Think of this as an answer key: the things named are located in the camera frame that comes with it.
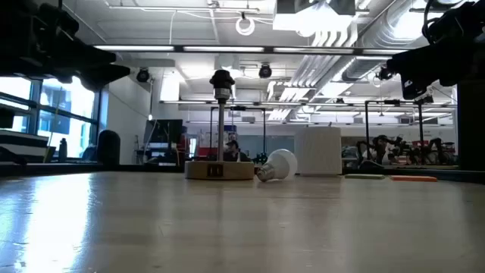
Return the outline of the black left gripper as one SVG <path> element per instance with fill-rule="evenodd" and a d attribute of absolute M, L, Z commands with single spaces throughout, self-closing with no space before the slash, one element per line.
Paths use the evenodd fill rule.
<path fill-rule="evenodd" d="M 0 77 L 55 78 L 99 91 L 130 74 L 117 56 L 76 38 L 64 0 L 0 0 Z M 89 67 L 90 64 L 107 64 Z"/>

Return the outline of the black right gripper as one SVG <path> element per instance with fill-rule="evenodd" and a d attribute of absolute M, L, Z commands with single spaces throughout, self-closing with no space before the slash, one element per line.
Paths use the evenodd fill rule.
<path fill-rule="evenodd" d="M 432 2 L 424 12 L 424 37 L 429 46 L 400 52 L 386 61 L 386 69 L 401 76 L 405 100 L 421 96 L 435 80 L 442 86 L 457 84 L 467 77 L 475 53 L 485 49 L 480 40 L 485 34 L 485 0 L 464 2 L 430 19 Z"/>

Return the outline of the lamp stand with wooden base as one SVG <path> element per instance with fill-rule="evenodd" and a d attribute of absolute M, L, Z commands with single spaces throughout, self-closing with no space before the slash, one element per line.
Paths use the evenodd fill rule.
<path fill-rule="evenodd" d="M 224 110 L 232 96 L 235 84 L 230 72 L 216 70 L 209 80 L 218 104 L 217 156 L 215 161 L 191 161 L 185 163 L 185 178 L 189 180 L 253 180 L 255 166 L 251 162 L 224 160 Z"/>

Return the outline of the white lightbulb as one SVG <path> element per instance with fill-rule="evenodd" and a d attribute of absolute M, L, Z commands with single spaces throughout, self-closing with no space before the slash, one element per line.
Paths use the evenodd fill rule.
<path fill-rule="evenodd" d="M 295 155 L 287 149 L 273 151 L 256 175 L 261 182 L 293 178 L 298 168 Z"/>

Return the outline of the background robot arms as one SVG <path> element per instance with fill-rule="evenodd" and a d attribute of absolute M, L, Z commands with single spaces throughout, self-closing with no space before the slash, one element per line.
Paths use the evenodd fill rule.
<path fill-rule="evenodd" d="M 457 165 L 454 142 L 441 138 L 406 142 L 401 136 L 390 139 L 385 135 L 374 137 L 370 142 L 356 143 L 357 163 L 360 168 L 384 165 Z"/>

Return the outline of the black rounded chair back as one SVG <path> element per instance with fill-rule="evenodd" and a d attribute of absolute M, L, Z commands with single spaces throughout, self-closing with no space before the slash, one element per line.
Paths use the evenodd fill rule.
<path fill-rule="evenodd" d="M 99 134 L 97 159 L 103 165 L 120 164 L 120 137 L 113 130 L 103 130 Z"/>

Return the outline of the black monitor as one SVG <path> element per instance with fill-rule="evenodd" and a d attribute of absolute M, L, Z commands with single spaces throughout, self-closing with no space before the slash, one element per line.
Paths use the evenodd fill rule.
<path fill-rule="evenodd" d="M 181 119 L 158 119 L 145 123 L 144 143 L 178 143 L 183 134 Z"/>

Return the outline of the orange sticky note pad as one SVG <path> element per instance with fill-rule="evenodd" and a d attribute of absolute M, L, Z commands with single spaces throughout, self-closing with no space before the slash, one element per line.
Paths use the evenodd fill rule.
<path fill-rule="evenodd" d="M 415 182 L 437 182 L 436 177 L 431 176 L 407 176 L 407 175 L 391 175 L 391 180 L 394 181 L 415 181 Z"/>

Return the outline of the grey desk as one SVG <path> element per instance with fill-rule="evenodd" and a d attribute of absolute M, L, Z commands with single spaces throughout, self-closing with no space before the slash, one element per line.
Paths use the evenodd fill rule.
<path fill-rule="evenodd" d="M 27 163 L 49 163 L 56 147 L 49 146 L 47 136 L 0 130 L 0 146 L 25 158 Z"/>

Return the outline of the white ribbed cup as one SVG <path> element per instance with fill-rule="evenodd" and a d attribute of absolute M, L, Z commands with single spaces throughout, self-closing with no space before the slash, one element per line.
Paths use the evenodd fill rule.
<path fill-rule="evenodd" d="M 304 127 L 294 136 L 298 162 L 296 173 L 302 176 L 337 176 L 342 173 L 342 140 L 338 127 Z"/>

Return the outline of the person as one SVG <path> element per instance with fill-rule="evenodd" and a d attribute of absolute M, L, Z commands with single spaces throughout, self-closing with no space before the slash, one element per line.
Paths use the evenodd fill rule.
<path fill-rule="evenodd" d="M 239 149 L 239 144 L 236 140 L 231 140 L 226 143 L 223 159 L 226 162 L 250 162 L 251 159 Z"/>

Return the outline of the black background rig frame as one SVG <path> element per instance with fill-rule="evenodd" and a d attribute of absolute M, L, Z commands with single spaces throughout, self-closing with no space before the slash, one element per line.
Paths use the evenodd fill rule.
<path fill-rule="evenodd" d="M 424 163 L 424 129 L 423 129 L 423 118 L 422 118 L 422 108 L 423 102 L 422 101 L 410 101 L 410 100 L 399 100 L 399 99 L 381 99 L 381 100 L 366 100 L 365 101 L 365 143 L 366 143 L 366 159 L 370 161 L 372 159 L 371 155 L 371 141 L 370 141 L 370 123 L 368 120 L 368 109 L 370 104 L 380 105 L 380 106 L 391 106 L 391 107 L 406 107 L 406 108 L 418 108 L 418 124 L 419 124 L 419 133 L 420 133 L 420 155 L 421 155 L 421 164 Z"/>

